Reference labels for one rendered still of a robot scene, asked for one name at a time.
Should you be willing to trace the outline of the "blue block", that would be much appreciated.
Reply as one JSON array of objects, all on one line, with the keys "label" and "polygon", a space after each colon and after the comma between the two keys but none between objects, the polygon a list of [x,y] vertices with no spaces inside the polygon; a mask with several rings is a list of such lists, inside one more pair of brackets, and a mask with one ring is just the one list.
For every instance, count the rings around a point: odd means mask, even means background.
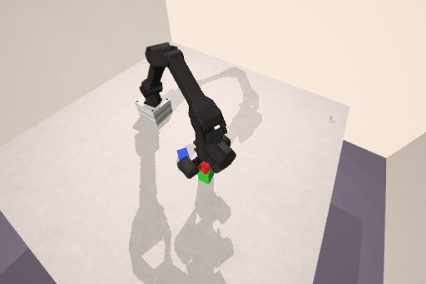
[{"label": "blue block", "polygon": [[182,148],[180,150],[177,150],[177,154],[178,154],[179,160],[181,160],[185,156],[189,157],[189,154],[188,154],[188,151],[187,151],[186,147]]}]

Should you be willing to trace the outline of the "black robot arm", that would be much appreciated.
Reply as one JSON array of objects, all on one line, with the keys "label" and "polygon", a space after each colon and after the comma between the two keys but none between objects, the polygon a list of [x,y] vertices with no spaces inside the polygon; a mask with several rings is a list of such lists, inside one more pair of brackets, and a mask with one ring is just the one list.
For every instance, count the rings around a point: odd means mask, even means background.
[{"label": "black robot arm", "polygon": [[[215,102],[201,91],[184,55],[169,42],[146,47],[146,60],[150,64],[147,79],[141,82],[140,92],[144,104],[156,107],[161,101],[161,77],[168,67],[189,106],[188,115],[196,135],[196,145],[206,150],[204,156],[214,173],[226,169],[236,158],[236,153],[223,140],[227,133],[225,119]],[[220,126],[215,129],[216,126]]]}]

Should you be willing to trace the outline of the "red block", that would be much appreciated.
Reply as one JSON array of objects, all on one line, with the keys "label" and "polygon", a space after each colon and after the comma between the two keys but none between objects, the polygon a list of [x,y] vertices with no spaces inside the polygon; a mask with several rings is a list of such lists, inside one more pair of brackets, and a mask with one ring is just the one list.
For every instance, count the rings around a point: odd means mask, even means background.
[{"label": "red block", "polygon": [[211,170],[211,166],[208,162],[203,161],[199,166],[197,166],[204,174],[208,173]]}]

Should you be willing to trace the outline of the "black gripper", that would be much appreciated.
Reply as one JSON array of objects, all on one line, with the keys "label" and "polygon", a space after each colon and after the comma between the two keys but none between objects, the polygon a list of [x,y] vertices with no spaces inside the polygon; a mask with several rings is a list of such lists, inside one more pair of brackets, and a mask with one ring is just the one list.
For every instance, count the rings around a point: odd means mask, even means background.
[{"label": "black gripper", "polygon": [[[223,135],[223,140],[230,146],[230,139],[226,135]],[[196,140],[193,141],[193,143],[196,145]],[[197,166],[199,166],[203,161],[206,161],[204,158],[204,156],[207,155],[205,149],[196,145],[194,151],[196,152],[197,157],[193,160],[185,156],[177,163],[178,168],[188,179],[192,179],[199,172]]]}]

